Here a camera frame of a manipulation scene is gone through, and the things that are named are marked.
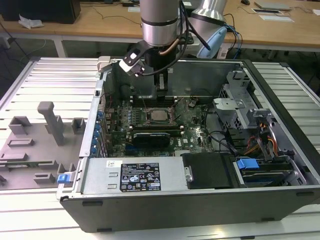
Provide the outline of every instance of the yellow wire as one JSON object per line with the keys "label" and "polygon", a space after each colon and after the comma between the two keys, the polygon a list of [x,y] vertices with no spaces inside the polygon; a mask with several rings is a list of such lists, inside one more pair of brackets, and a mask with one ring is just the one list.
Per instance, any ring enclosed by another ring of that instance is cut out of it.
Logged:
{"label": "yellow wire", "polygon": [[253,148],[251,148],[250,150],[248,150],[246,153],[244,153],[244,155],[247,155],[249,153],[252,153],[254,150],[258,149],[259,148],[259,145],[255,145]]}
{"label": "yellow wire", "polygon": [[274,152],[274,154],[275,154],[276,156],[278,156],[278,154],[277,154],[277,146],[276,146],[275,142],[274,142],[271,138],[268,138],[268,140],[269,140],[270,142],[272,142],[273,152]]}

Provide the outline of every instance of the power supply label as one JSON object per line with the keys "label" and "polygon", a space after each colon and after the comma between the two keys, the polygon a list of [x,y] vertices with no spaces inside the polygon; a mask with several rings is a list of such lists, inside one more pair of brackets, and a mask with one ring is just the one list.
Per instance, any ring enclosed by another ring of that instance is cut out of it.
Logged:
{"label": "power supply label", "polygon": [[160,191],[159,163],[130,163],[121,165],[122,192]]}

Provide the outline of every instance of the metal bracket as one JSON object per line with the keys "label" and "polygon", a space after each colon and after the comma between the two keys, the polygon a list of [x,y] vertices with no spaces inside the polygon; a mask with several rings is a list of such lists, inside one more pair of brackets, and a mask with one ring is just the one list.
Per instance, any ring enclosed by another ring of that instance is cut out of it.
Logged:
{"label": "metal bracket", "polygon": [[246,107],[245,103],[240,99],[215,98],[213,101],[215,107],[220,110],[237,110]]}
{"label": "metal bracket", "polygon": [[99,73],[103,73],[105,71],[110,70],[112,67],[112,61],[110,56],[101,56],[98,58],[98,62],[96,63]]}
{"label": "metal bracket", "polygon": [[256,126],[257,119],[256,118],[265,118],[268,122],[269,119],[272,118],[272,113],[269,109],[260,108],[260,109],[249,109],[246,113],[246,116],[249,120],[248,126]]}
{"label": "metal bracket", "polygon": [[226,79],[228,80],[230,87],[244,87],[246,88],[250,83],[250,79],[247,77],[247,74],[243,71],[230,71]]}
{"label": "metal bracket", "polygon": [[185,166],[184,167],[184,175],[185,175],[185,180],[188,183],[191,183],[194,180],[194,177],[192,176],[192,172],[191,172],[191,167],[190,166]]}

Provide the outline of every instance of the paper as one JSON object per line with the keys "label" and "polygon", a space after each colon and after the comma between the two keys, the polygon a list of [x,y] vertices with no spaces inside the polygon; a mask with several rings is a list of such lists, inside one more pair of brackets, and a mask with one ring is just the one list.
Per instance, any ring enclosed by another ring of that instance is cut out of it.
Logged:
{"label": "paper", "polygon": [[140,7],[139,6],[130,6],[130,7],[128,7],[128,12],[140,13]]}
{"label": "paper", "polygon": [[189,7],[192,6],[191,2],[189,2],[189,1],[184,1],[183,4],[184,4],[185,6],[189,6]]}
{"label": "paper", "polygon": [[266,21],[278,21],[278,22],[292,22],[294,23],[290,17],[287,16],[265,16],[265,15],[259,15],[260,18]]}
{"label": "paper", "polygon": [[320,10],[313,9],[312,11],[314,12],[315,15],[320,16]]}
{"label": "paper", "polygon": [[44,25],[42,24],[41,20],[30,20],[27,19],[23,16],[21,16],[19,14],[20,20],[18,21],[19,24],[21,24],[22,26],[24,26],[27,29],[31,29],[31,28],[39,28],[39,27],[43,27]]}

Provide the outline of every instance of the metal slotted surface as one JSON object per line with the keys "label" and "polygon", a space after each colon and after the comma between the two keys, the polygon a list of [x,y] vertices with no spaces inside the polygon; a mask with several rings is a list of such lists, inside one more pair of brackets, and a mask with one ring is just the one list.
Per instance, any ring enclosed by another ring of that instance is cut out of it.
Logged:
{"label": "metal slotted surface", "polygon": [[52,101],[54,114],[64,123],[73,118],[87,120],[100,78],[97,60],[42,57],[36,62],[0,109],[0,149],[11,133],[8,125],[14,116],[27,116],[31,123],[45,122],[37,111],[41,101]]}
{"label": "metal slotted surface", "polygon": [[[279,63],[254,62],[253,64],[320,152],[320,99],[290,68],[283,67]],[[268,108],[258,91],[254,93],[261,105]]]}

